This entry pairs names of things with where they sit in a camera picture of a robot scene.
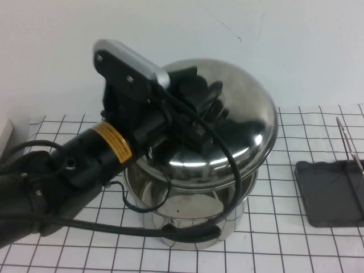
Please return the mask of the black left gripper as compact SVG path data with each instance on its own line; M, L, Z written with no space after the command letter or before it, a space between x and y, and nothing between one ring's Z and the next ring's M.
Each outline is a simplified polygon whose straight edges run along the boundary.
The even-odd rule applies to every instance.
M169 71L168 75L170 84L164 88L155 77L138 72L103 72L106 86L102 116L122 132L136 150L167 135L196 153L209 153L213 149L210 134L166 99L167 93L184 99L177 90L183 82L197 75L197 67Z

